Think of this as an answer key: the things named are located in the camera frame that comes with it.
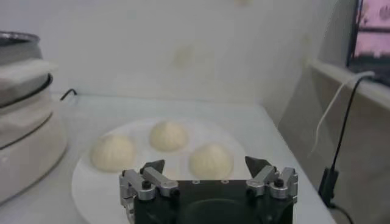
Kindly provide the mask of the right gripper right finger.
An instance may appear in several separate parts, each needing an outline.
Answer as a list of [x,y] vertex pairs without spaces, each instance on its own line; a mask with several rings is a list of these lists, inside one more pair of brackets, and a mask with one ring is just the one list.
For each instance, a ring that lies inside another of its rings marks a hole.
[[245,156],[246,166],[251,179],[246,181],[247,188],[259,197],[269,194],[276,200],[292,199],[297,202],[298,173],[292,167],[285,167],[281,172],[265,159]]

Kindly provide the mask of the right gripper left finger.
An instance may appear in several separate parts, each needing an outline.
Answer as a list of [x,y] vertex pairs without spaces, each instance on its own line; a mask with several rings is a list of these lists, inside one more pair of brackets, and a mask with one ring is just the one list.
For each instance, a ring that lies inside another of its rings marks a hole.
[[179,183],[165,177],[165,160],[147,162],[139,172],[123,170],[119,175],[120,204],[127,214],[134,213],[134,200],[152,201],[157,195],[176,200],[179,198]]

